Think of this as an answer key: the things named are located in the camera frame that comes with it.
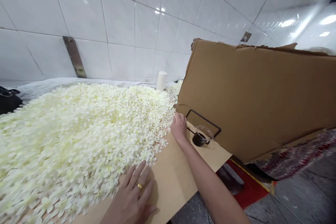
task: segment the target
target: cardboard box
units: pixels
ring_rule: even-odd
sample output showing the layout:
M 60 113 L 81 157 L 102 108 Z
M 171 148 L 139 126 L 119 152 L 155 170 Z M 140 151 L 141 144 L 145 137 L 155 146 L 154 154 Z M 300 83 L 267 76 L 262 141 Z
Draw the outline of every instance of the cardboard box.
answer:
M 336 126 L 336 57 L 294 47 L 194 40 L 176 109 L 244 163 L 315 138 Z

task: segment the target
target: pile of white flowers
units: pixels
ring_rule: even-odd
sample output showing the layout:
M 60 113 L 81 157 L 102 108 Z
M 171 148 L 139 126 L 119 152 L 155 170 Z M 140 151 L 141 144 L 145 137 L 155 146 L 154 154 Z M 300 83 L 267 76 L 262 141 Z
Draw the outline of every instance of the pile of white flowers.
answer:
M 166 92 L 169 94 L 169 98 L 172 103 L 177 104 L 177 98 L 179 96 L 183 80 L 179 80 L 176 85 L 166 88 Z
M 0 118 L 0 223 L 72 222 L 168 143 L 168 93 L 146 86 L 57 88 Z

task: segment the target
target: floor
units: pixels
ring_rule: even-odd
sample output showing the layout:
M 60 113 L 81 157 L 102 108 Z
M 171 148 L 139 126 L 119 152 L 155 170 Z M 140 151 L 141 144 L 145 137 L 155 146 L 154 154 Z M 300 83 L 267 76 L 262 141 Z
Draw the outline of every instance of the floor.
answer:
M 280 181 L 275 197 L 268 195 L 246 208 L 245 213 L 252 224 L 336 223 L 335 187 L 336 153 Z M 171 221 L 172 224 L 213 223 L 199 193 Z

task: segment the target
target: cardboard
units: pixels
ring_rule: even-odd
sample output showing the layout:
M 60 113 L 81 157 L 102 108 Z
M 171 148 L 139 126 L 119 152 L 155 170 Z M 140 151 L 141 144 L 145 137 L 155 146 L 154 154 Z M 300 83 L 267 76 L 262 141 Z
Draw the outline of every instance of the cardboard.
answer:
M 194 40 L 177 111 L 219 126 L 215 141 L 244 163 L 335 127 L 336 57 L 294 47 Z
M 188 127 L 196 132 L 195 127 L 189 122 Z M 187 135 L 191 141 L 194 134 L 187 131 Z M 197 192 L 187 159 L 170 132 L 167 135 L 167 140 L 169 145 L 162 149 L 162 153 L 155 155 L 157 161 L 152 166 L 156 184 L 150 203 L 157 206 L 158 210 L 147 223 L 166 224 Z M 209 145 L 202 147 L 194 145 L 194 147 L 213 171 L 217 171 L 231 157 L 228 151 L 214 141 Z M 112 199 L 107 198 L 98 205 L 90 207 L 85 216 L 82 214 L 77 216 L 73 223 L 99 224 L 111 202 Z M 60 223 L 61 220 L 62 218 L 55 220 L 55 222 Z

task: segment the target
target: metal bracket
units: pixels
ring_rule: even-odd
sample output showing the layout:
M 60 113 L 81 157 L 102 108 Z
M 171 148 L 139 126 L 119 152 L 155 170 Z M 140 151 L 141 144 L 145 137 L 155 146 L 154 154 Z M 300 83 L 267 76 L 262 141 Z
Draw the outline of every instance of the metal bracket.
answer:
M 198 114 L 195 110 L 190 109 L 189 112 L 188 112 L 188 114 L 187 114 L 187 116 L 186 116 L 186 118 L 188 118 L 188 115 L 190 114 L 190 112 L 194 112 L 196 115 L 200 116 L 200 117 L 203 118 L 205 121 L 207 121 L 208 123 L 210 123 L 211 125 L 215 126 L 215 127 L 218 129 L 218 131 L 214 134 L 213 138 L 215 138 L 215 137 L 222 131 L 222 129 L 221 129 L 220 127 L 218 127 L 216 124 L 210 122 L 208 119 L 206 119 L 205 117 L 201 116 L 200 114 Z
M 80 59 L 81 56 L 79 55 L 75 40 L 71 37 L 63 36 L 63 41 L 66 49 L 68 50 L 72 66 L 75 70 L 77 77 L 86 79 L 85 70 L 82 64 L 82 60 Z
M 251 35 L 252 33 L 246 31 L 240 41 L 246 43 L 250 39 Z

